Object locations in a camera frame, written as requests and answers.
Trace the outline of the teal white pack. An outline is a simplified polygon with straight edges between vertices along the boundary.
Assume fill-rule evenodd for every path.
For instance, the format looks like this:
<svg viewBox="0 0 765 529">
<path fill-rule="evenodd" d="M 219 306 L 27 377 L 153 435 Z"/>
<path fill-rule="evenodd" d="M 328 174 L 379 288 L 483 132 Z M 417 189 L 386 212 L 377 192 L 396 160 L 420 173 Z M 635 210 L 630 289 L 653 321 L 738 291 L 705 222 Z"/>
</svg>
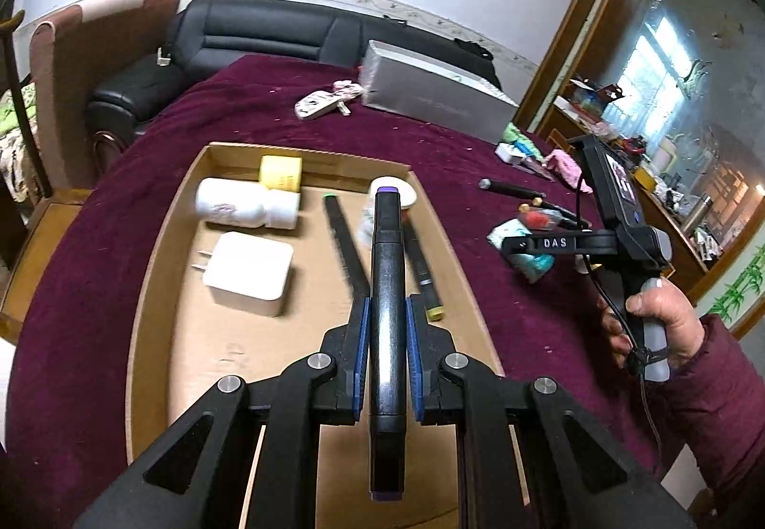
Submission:
<svg viewBox="0 0 765 529">
<path fill-rule="evenodd" d="M 529 233 L 530 231 L 523 225 L 523 222 L 519 218 L 514 218 L 493 227 L 486 236 L 486 240 L 501 253 L 507 264 L 519 271 L 530 284 L 533 284 L 551 270 L 554 266 L 554 259 L 547 254 L 533 256 L 533 254 L 504 253 L 502 251 L 504 239 L 512 238 L 512 236 L 526 236 Z"/>
</svg>

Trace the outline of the black marker purple cap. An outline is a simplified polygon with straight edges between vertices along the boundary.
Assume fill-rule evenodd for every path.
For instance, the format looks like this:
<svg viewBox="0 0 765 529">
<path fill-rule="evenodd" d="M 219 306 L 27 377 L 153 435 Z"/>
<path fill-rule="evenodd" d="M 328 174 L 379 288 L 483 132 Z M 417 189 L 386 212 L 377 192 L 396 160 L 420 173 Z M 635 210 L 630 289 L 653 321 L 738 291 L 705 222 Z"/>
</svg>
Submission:
<svg viewBox="0 0 765 529">
<path fill-rule="evenodd" d="M 370 317 L 370 490 L 377 502 L 399 500 L 406 463 L 406 291 L 402 217 L 377 226 L 372 242 Z"/>
</svg>

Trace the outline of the white power adapter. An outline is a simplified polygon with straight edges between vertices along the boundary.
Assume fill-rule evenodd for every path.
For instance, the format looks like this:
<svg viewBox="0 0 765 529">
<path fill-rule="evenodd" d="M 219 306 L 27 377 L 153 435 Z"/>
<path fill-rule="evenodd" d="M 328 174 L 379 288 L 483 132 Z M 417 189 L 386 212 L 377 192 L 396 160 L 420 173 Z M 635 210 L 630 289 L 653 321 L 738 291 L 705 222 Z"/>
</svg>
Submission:
<svg viewBox="0 0 765 529">
<path fill-rule="evenodd" d="M 202 284 L 217 304 L 277 317 L 294 254 L 287 242 L 230 231 L 223 233 L 211 252 L 200 251 L 204 259 L 191 268 L 200 271 Z"/>
</svg>

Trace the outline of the black marker green cap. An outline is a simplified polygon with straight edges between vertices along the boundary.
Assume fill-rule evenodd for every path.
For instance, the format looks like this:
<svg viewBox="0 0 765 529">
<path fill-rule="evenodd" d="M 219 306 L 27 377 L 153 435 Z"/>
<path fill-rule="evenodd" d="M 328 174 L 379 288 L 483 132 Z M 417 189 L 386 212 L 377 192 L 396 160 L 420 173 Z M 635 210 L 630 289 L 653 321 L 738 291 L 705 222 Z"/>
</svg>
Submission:
<svg viewBox="0 0 765 529">
<path fill-rule="evenodd" d="M 335 194 L 326 194 L 323 202 L 324 213 L 326 213 L 328 225 L 332 231 L 337 252 L 339 252 L 351 295 L 354 298 L 366 298 L 370 295 L 370 282 L 368 282 L 361 257 L 355 248 L 355 242 L 351 236 L 345 213 L 342 211 L 340 200 Z"/>
</svg>

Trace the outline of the cardboard tray box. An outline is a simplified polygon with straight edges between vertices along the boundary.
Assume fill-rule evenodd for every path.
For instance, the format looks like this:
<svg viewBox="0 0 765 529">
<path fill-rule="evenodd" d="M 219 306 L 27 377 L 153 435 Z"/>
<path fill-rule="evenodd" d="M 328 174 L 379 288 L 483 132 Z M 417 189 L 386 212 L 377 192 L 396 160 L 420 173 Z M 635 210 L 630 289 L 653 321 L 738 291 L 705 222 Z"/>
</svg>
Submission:
<svg viewBox="0 0 765 529">
<path fill-rule="evenodd" d="M 372 180 L 414 179 L 406 164 L 352 154 L 302 151 L 297 226 L 279 233 L 293 249 L 273 301 L 206 286 L 201 267 L 220 238 L 196 211 L 201 180 L 253 180 L 263 145 L 213 143 L 188 169 L 164 217 L 133 322 L 126 384 L 126 447 L 145 451 L 222 376 L 249 381 L 280 374 L 314 353 L 329 328 L 349 317 L 351 292 L 324 216 L 334 192 L 358 227 Z M 453 528 L 458 525 L 455 432 L 407 427 L 406 490 L 398 502 L 368 493 L 368 428 L 327 427 L 317 463 L 317 525 L 322 528 Z"/>
</svg>

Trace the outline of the white pill bottle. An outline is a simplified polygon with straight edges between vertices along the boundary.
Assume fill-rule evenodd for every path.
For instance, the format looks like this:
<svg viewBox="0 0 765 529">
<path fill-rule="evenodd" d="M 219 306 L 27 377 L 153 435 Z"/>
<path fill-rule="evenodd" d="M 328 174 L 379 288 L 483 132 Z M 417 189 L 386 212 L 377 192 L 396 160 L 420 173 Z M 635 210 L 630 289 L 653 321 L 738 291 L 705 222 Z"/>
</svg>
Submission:
<svg viewBox="0 0 765 529">
<path fill-rule="evenodd" d="M 271 189 L 259 182 L 205 178 L 196 189 L 197 216 L 217 225 L 258 229 L 294 230 L 298 192 Z"/>
</svg>

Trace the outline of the steel thermos flask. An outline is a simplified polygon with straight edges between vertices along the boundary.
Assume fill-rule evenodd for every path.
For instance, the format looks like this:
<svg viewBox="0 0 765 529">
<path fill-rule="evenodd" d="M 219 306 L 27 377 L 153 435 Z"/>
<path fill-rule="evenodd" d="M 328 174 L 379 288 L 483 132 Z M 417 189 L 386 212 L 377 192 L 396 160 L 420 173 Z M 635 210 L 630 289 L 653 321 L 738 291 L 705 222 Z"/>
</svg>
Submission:
<svg viewBox="0 0 765 529">
<path fill-rule="evenodd" d="M 713 198 L 708 194 L 700 195 L 695 204 L 692 205 L 692 208 L 688 212 L 689 214 L 687 214 L 686 218 L 681 223 L 681 231 L 687 238 L 691 238 L 691 236 L 694 235 L 694 232 L 699 227 L 700 223 L 705 220 L 706 216 L 708 216 L 712 205 Z"/>
</svg>

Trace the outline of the clear case red items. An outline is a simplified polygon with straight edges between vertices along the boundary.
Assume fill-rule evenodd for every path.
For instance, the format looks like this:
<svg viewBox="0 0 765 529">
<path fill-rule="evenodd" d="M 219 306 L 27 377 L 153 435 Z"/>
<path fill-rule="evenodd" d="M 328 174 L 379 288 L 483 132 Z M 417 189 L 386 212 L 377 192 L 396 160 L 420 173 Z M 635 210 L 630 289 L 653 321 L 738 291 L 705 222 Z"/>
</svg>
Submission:
<svg viewBox="0 0 765 529">
<path fill-rule="evenodd" d="M 519 206 L 519 220 L 529 231 L 551 231 L 565 220 L 556 209 L 533 207 L 530 204 Z"/>
</svg>

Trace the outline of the black marker gold cap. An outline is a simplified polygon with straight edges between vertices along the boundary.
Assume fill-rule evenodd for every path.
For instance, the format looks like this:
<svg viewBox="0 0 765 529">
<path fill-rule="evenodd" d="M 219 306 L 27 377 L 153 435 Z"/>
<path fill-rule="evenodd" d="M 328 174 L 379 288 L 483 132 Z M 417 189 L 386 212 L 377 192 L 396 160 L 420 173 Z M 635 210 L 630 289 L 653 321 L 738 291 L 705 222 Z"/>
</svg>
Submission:
<svg viewBox="0 0 765 529">
<path fill-rule="evenodd" d="M 532 200 L 532 205 L 536 208 L 555 210 L 560 213 L 566 220 L 570 220 L 570 222 L 575 223 L 577 226 L 585 227 L 585 229 L 592 228 L 592 223 L 590 220 L 587 220 L 581 216 L 577 216 L 574 211 L 563 208 L 560 205 L 554 204 L 553 202 L 547 201 L 546 198 L 534 198 Z"/>
</svg>

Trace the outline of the small white charger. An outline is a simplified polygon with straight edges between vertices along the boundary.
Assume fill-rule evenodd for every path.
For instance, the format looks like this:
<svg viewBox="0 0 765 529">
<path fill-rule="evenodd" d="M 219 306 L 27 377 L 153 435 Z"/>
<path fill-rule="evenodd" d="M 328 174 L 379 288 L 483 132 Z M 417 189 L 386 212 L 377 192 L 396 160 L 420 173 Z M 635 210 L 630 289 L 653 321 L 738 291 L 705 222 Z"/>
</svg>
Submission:
<svg viewBox="0 0 765 529">
<path fill-rule="evenodd" d="M 522 164 L 524 163 L 525 158 L 528 157 L 528 155 L 524 154 L 524 152 L 517 148 L 516 145 L 507 143 L 498 143 L 497 147 L 495 147 L 494 154 L 502 161 L 502 163 L 508 165 Z"/>
</svg>

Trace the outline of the black marker grey cap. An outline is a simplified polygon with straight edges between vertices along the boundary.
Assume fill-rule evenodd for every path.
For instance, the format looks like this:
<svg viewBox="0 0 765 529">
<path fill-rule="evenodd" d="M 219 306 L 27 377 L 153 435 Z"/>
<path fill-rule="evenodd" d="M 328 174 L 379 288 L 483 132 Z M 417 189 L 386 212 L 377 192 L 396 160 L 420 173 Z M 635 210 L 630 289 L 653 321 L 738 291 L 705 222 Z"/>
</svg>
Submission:
<svg viewBox="0 0 765 529">
<path fill-rule="evenodd" d="M 531 189 L 523 186 L 511 185 L 507 182 L 498 182 L 497 180 L 482 178 L 479 180 L 479 189 L 492 194 L 510 196 L 510 198 L 522 198 L 523 200 L 534 201 L 536 198 L 545 200 L 546 194 L 537 189 Z"/>
</svg>

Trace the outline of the green cloth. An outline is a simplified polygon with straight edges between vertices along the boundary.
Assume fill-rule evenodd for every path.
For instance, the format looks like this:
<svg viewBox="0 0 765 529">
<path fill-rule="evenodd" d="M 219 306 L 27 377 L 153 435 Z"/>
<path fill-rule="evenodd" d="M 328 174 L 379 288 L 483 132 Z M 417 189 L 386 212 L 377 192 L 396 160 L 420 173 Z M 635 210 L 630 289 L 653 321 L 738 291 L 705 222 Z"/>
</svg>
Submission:
<svg viewBox="0 0 765 529">
<path fill-rule="evenodd" d="M 538 149 L 537 145 L 515 123 L 507 123 L 506 129 L 503 130 L 502 142 L 519 149 L 525 156 L 534 158 L 534 160 L 543 160 L 543 153 Z"/>
</svg>

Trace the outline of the wooden chair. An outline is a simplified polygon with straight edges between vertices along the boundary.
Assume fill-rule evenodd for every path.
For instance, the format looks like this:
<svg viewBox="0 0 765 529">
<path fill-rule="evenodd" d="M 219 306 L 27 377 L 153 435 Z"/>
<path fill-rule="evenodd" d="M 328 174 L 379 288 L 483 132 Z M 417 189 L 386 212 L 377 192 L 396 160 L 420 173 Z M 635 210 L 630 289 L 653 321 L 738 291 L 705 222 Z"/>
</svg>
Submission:
<svg viewBox="0 0 765 529">
<path fill-rule="evenodd" d="M 45 172 L 27 117 L 14 51 L 13 35 L 24 17 L 25 12 L 18 11 L 1 20 L 2 78 L 11 90 L 23 144 L 43 196 L 25 222 L 7 186 L 1 185 L 1 262 L 9 270 L 1 290 L 1 338 L 12 345 L 20 340 L 23 322 L 53 253 L 91 195 L 89 189 L 53 188 Z"/>
</svg>

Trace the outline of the white car key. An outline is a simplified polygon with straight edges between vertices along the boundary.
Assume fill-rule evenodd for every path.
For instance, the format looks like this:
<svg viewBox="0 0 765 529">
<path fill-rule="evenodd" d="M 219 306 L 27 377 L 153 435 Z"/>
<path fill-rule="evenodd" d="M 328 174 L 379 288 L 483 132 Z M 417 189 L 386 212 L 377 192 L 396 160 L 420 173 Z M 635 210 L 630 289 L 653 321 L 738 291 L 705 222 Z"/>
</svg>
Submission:
<svg viewBox="0 0 765 529">
<path fill-rule="evenodd" d="M 364 88 L 359 83 L 350 79 L 336 81 L 331 90 L 317 90 L 297 101 L 295 117 L 306 121 L 332 112 L 340 112 L 344 117 L 349 117 L 350 101 L 360 98 L 363 94 Z"/>
</svg>

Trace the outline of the black leather sofa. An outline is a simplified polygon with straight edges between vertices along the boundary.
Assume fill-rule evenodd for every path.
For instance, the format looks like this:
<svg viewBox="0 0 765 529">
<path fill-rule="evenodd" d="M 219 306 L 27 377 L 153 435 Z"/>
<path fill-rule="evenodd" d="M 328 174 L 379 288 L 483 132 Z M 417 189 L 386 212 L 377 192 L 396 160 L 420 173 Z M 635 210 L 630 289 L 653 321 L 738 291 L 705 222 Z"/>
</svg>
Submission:
<svg viewBox="0 0 765 529">
<path fill-rule="evenodd" d="M 101 81 L 87 101 L 84 121 L 93 136 L 122 147 L 184 91 L 245 55 L 263 54 L 353 69 L 367 43 L 381 41 L 434 57 L 499 86 L 494 56 L 464 39 L 375 17 L 287 0 L 192 0 L 170 21 L 164 43 Z"/>
</svg>

